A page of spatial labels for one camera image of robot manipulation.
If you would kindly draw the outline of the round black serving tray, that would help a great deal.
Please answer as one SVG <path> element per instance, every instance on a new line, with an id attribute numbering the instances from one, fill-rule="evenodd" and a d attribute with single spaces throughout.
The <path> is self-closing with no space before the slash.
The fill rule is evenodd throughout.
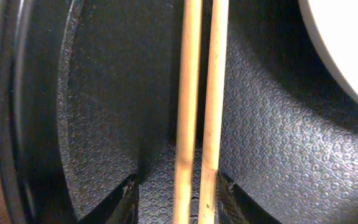
<path id="1" fill-rule="evenodd" d="M 171 223 L 182 1 L 2 1 L 0 175 L 13 223 L 78 223 L 127 176 Z M 219 170 L 280 223 L 358 223 L 358 104 L 297 1 L 231 1 Z"/>

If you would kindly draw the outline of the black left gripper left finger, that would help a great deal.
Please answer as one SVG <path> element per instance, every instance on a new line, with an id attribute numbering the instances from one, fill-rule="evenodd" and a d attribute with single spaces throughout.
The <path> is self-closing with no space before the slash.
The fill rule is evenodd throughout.
<path id="1" fill-rule="evenodd" d="M 78 223 L 135 224 L 139 221 L 138 208 L 139 179 L 131 174 Z"/>

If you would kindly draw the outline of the grey round plate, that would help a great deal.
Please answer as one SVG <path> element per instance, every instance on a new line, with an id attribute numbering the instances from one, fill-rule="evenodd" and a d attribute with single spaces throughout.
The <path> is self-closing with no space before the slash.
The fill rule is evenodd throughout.
<path id="1" fill-rule="evenodd" d="M 298 4 L 321 60 L 358 104 L 358 0 L 298 0 Z"/>

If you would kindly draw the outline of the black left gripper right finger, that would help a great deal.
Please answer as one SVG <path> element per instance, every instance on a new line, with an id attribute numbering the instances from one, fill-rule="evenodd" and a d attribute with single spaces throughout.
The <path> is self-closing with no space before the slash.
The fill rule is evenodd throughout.
<path id="1" fill-rule="evenodd" d="M 216 202 L 220 224 L 280 223 L 225 173 L 219 172 L 217 176 Z"/>

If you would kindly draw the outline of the wooden chopstick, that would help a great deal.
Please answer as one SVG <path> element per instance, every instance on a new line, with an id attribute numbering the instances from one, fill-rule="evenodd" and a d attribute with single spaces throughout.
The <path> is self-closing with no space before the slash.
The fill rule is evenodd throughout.
<path id="1" fill-rule="evenodd" d="M 202 0 L 184 1 L 178 90 L 177 151 L 173 223 L 190 221 L 193 158 L 196 141 Z"/>
<path id="2" fill-rule="evenodd" d="M 214 223 L 216 176 L 223 115 L 228 0 L 213 0 L 204 115 L 198 223 Z"/>

